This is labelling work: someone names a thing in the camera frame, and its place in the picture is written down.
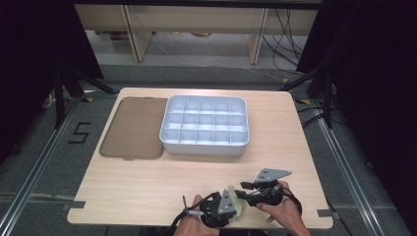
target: left hand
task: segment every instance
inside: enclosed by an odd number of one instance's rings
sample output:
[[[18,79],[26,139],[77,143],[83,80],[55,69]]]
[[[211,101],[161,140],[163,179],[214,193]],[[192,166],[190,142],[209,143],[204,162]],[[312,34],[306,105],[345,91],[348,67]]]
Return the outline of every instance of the left hand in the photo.
[[[193,200],[193,205],[202,199],[202,196],[196,195]],[[181,219],[174,236],[218,236],[219,234],[219,228],[205,226],[199,215],[186,215]]]

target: human hand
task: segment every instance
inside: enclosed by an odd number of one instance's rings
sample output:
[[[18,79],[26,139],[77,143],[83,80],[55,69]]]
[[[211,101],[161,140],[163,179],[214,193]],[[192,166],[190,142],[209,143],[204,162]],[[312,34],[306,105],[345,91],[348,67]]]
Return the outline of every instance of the human hand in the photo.
[[[196,195],[194,197],[193,205],[202,199],[202,196]],[[219,233],[219,228],[209,228],[205,226],[199,215],[186,215],[181,219],[177,230],[175,230],[174,236],[218,236]]]
[[[286,194],[291,194],[289,192],[288,183],[285,181],[278,181],[282,186]],[[267,212],[270,214],[267,219],[268,223],[276,220],[284,228],[286,228],[291,235],[293,236],[310,236],[310,232],[304,225],[303,219],[301,218],[300,212],[298,211],[297,206],[286,196],[283,196],[282,202],[277,206],[271,206],[265,203],[257,204],[257,208],[261,211]]]

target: table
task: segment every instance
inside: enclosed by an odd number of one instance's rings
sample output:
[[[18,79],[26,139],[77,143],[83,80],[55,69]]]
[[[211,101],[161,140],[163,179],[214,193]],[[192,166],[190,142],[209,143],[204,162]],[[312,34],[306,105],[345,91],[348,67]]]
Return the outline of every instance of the table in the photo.
[[[173,94],[234,95],[247,102],[250,141],[241,156],[187,155],[164,152],[158,159],[124,160],[104,157],[100,145],[120,100],[128,96],[169,97]],[[262,168],[291,170],[282,178],[303,205],[308,228],[330,228],[331,217],[319,217],[328,209],[306,138],[291,95],[285,91],[216,90],[182,88],[123,88],[97,144],[89,168],[75,197],[86,202],[71,208],[68,220],[77,224],[167,226],[183,209],[182,196],[190,204],[242,181],[254,181]],[[268,214],[248,207],[227,227],[274,228]]]

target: wooden table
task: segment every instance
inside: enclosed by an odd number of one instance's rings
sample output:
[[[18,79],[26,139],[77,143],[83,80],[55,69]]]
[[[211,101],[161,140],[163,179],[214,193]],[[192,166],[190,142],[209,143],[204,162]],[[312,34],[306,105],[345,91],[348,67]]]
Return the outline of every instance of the wooden table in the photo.
[[[124,160],[101,156],[100,145],[120,100],[127,96],[169,97],[173,94],[234,95],[247,102],[250,141],[241,156],[187,155],[164,152],[158,159]],[[203,197],[240,182],[253,182],[262,168],[291,170],[282,178],[303,205],[308,228],[330,228],[327,209],[313,159],[291,95],[284,91],[211,90],[181,88],[124,88],[104,127],[86,176],[76,195],[83,208],[71,208],[68,220],[80,224],[167,226],[183,209]],[[274,228],[268,214],[247,207],[227,227]]]

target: gray carpet floor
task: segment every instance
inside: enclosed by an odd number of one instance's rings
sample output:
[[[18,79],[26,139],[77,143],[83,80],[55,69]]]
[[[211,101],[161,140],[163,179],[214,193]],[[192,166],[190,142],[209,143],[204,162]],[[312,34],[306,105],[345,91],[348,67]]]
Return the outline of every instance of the gray carpet floor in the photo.
[[[106,78],[103,82],[114,89],[126,87],[145,88],[205,88],[205,89],[259,89],[277,90],[282,80],[296,80],[299,76],[278,70],[227,69],[221,67],[137,67],[102,66]],[[309,83],[295,88],[294,99],[306,99]],[[42,173],[29,203],[18,220],[12,235],[147,235],[148,228],[138,226],[73,225],[66,217],[66,206],[77,194],[88,168],[91,155],[98,143],[102,129],[112,109],[116,95],[107,94],[87,83],[92,89],[85,97],[91,102],[80,102],[59,140],[53,156]],[[311,107],[295,104],[297,110]],[[299,113],[300,122],[316,116],[313,110]],[[382,228],[387,235],[410,235],[394,205],[381,185],[378,176],[365,165],[366,157],[355,141],[341,112],[332,113],[333,131],[349,160],[361,187],[369,199]],[[82,137],[74,136],[80,122],[90,122],[81,132],[89,133],[83,144],[69,144]],[[10,204],[53,131],[55,108],[40,112],[24,139],[19,143],[20,153],[9,156],[0,166],[0,212]],[[346,186],[333,154],[316,122],[304,129],[325,195],[339,212],[353,235],[369,235],[364,220]],[[312,229],[313,235],[348,235],[339,219],[329,230]],[[269,235],[286,235],[284,230],[271,230]]]

